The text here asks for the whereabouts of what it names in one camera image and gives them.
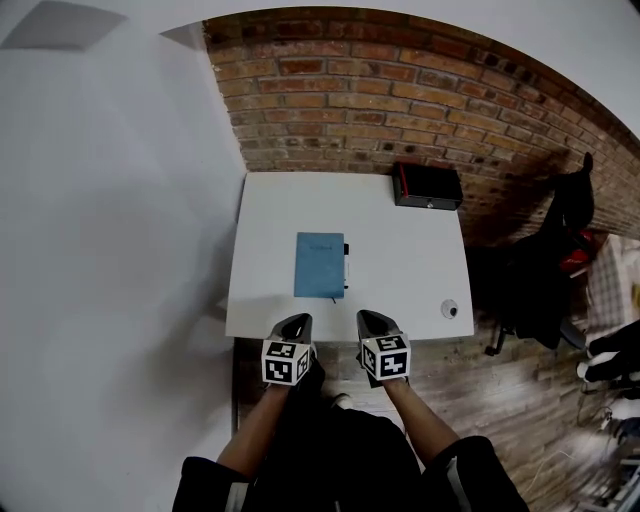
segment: black shirt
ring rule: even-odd
[[[341,409],[307,429],[279,430],[258,478],[207,459],[182,467],[174,512],[433,510],[526,511],[484,437],[462,439],[421,475],[391,421]]]

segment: hand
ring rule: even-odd
[[[382,383],[382,385],[384,386],[384,389],[389,392],[389,391],[398,391],[400,389],[402,389],[405,386],[408,386],[407,384],[407,379],[405,379],[404,377],[400,377],[398,379],[388,379],[388,380],[383,380],[380,381]]]

